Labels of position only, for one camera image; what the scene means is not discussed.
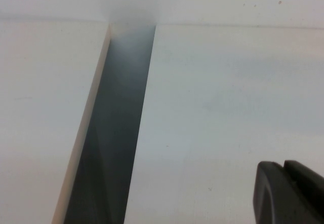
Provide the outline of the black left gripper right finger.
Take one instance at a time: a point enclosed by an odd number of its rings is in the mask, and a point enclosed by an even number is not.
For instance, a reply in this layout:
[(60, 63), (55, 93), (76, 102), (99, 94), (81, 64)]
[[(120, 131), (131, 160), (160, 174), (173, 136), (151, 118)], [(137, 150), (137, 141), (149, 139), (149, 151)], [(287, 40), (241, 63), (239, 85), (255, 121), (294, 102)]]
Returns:
[(286, 160), (283, 168), (304, 206), (319, 223), (323, 223), (323, 176), (295, 160)]

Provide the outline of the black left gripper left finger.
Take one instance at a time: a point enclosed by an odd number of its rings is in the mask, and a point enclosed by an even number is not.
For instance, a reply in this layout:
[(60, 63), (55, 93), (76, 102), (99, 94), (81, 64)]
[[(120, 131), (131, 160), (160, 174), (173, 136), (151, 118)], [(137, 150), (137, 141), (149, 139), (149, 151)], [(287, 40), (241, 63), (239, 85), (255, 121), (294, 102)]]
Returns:
[(256, 223), (303, 223), (301, 193), (281, 165), (262, 161), (257, 166), (253, 207)]

